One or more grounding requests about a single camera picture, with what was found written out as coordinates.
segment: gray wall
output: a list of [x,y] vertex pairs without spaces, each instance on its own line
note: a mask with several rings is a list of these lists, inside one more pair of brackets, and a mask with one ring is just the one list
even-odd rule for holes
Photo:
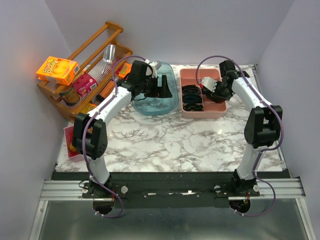
[[284,109],[285,161],[300,176],[320,239],[320,1],[295,0],[258,65],[264,95]]
[[224,54],[242,64],[258,63],[293,2],[45,1],[71,50],[105,21],[113,21],[124,28],[121,43],[132,48],[135,54],[171,64],[197,64],[213,54]]
[[0,22],[0,239],[25,240],[67,124],[35,72],[49,55],[70,50],[43,0],[1,1]]

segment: wooden shelf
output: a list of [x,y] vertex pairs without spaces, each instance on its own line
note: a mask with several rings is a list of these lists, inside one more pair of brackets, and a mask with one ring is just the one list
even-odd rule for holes
[[[114,61],[111,67],[114,67],[114,64],[116,64],[116,62],[120,59],[132,55],[132,50],[130,48],[125,47],[116,41],[117,35],[122,33],[122,31],[123,28],[120,25],[107,21],[96,33],[94,33],[85,43],[83,43],[67,58],[69,60],[78,62],[80,66],[79,71],[85,69],[85,72],[95,78],[98,83],[98,86],[89,94],[82,97],[77,105],[67,106],[62,97],[59,95],[59,93],[63,92],[68,86],[47,81],[41,81],[37,84],[41,91],[48,97],[50,102],[54,104],[58,111],[67,120],[74,122],[76,115],[105,87],[105,85],[111,79],[111,68],[108,68],[106,73],[101,75],[101,71],[104,66],[104,63],[102,62],[103,52],[106,46],[109,44],[116,45],[116,61]],[[93,42],[97,41],[97,39],[100,39],[100,42],[102,40],[103,43],[92,53],[91,49],[89,49],[89,46],[91,46]],[[125,60],[117,64],[115,69],[118,69],[124,62]]]

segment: pink tray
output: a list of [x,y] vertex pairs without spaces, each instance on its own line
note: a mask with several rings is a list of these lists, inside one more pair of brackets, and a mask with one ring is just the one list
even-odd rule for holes
[[[200,80],[204,77],[211,77],[213,79],[220,79],[220,73],[217,69],[200,69]],[[180,70],[180,99],[182,100],[182,87],[185,85],[196,85],[199,87],[196,81],[196,69],[184,68]],[[185,119],[219,119],[227,111],[227,105],[223,103],[215,103],[208,99],[206,95],[200,95],[202,98],[203,111],[185,111],[186,105],[181,101],[182,117]]]

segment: marble surface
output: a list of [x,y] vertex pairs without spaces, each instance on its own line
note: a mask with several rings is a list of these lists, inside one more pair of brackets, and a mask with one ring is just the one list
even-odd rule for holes
[[[179,73],[194,65],[172,65],[179,89]],[[205,65],[204,68],[217,68]],[[250,66],[242,66],[255,84]],[[110,172],[224,172],[240,164],[246,141],[244,128],[249,113],[235,95],[219,119],[184,119],[181,104],[167,115],[144,116],[132,104],[124,107],[107,126],[104,159]],[[281,171],[278,151],[264,155],[259,171]],[[87,172],[84,161],[68,159],[63,140],[58,172]]]

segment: bolt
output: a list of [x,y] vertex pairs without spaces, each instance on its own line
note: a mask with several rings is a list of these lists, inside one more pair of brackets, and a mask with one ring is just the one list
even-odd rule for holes
[[126,194],[126,193],[128,192],[128,187],[127,187],[127,186],[123,186],[123,187],[121,188],[121,192],[122,192],[123,194]]
[[258,185],[254,185],[253,186],[253,191],[255,191],[256,193],[259,192],[260,187]]
[[213,189],[215,189],[215,192],[218,194],[221,192],[221,187],[219,185],[216,185]]
[[83,194],[86,194],[87,192],[89,192],[89,190],[88,190],[87,188],[82,188],[81,191],[82,191]]

